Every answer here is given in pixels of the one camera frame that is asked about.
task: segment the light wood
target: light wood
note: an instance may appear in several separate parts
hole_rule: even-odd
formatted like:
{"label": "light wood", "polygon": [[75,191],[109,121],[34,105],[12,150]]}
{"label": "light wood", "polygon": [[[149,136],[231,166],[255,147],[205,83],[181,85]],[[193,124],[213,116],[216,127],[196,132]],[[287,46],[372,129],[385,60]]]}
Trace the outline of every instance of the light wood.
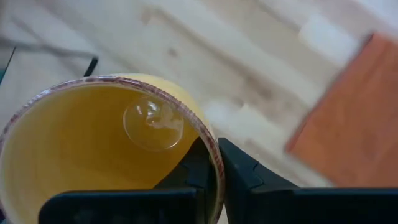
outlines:
{"label": "light wood", "polygon": [[96,52],[96,74],[142,72],[179,84],[217,135],[302,186],[331,184],[284,153],[288,138],[371,32],[398,37],[395,0],[14,0],[7,6],[1,27],[7,36]]}

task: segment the orange block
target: orange block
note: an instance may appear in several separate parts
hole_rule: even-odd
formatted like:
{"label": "orange block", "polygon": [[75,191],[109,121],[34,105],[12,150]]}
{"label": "orange block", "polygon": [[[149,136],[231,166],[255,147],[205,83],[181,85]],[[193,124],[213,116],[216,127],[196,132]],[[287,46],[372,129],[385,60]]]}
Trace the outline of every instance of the orange block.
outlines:
{"label": "orange block", "polygon": [[374,34],[287,150],[338,187],[398,187],[398,45]]}

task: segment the cup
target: cup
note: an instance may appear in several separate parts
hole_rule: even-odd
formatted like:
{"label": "cup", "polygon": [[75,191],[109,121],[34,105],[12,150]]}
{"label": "cup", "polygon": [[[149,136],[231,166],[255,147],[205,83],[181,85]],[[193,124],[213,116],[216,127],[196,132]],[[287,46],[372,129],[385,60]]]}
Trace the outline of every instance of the cup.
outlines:
{"label": "cup", "polygon": [[143,74],[55,85],[18,111],[0,137],[1,208],[8,223],[31,224],[62,192],[152,189],[198,137],[216,172],[208,217],[216,223],[224,167],[210,125],[185,90]]}

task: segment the cup rim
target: cup rim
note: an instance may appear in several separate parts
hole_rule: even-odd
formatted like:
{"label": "cup rim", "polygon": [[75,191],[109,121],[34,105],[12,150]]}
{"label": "cup rim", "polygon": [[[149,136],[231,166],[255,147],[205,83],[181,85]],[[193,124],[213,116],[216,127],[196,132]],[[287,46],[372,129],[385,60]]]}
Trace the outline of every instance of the cup rim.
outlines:
{"label": "cup rim", "polygon": [[[139,90],[144,93],[154,95],[157,98],[170,103],[170,105],[175,110],[179,111],[181,115],[184,116],[184,118],[191,123],[193,128],[198,132],[199,137],[201,137],[203,142],[205,143],[205,146],[210,154],[211,161],[215,168],[216,182],[217,182],[215,207],[210,215],[210,223],[217,223],[223,208],[224,193],[225,193],[224,164],[220,150],[218,148],[217,140],[212,136],[210,130],[206,127],[203,121],[200,118],[198,118],[198,116],[190,108],[188,108],[180,100],[176,99],[176,97],[174,97],[173,95],[149,83],[142,82],[140,80],[135,80],[134,77],[126,78],[126,77],[120,77],[118,75],[119,74],[103,75],[95,77],[83,77],[76,80],[70,80],[60,83],[58,85],[54,85],[51,88],[42,91],[38,95],[35,95],[18,112],[16,112],[12,116],[12,118],[8,121],[8,123],[4,127],[0,135],[0,156],[2,155],[2,150],[6,142],[6,139],[10,133],[10,130],[14,127],[17,121],[38,101],[46,98],[47,96],[50,96],[54,93],[63,90],[69,90],[75,87],[90,86],[90,85],[114,85],[114,86],[121,86],[124,88]],[[4,210],[4,206],[1,201],[1,195],[0,195],[0,208],[7,219],[7,212]]]}

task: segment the orange object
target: orange object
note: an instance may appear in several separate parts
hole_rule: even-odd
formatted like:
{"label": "orange object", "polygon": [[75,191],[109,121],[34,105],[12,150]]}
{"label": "orange object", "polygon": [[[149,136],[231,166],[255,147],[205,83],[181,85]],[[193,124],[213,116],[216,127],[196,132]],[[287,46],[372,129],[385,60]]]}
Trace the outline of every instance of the orange object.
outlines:
{"label": "orange object", "polygon": [[339,187],[398,187],[398,45],[374,34],[287,150]]}

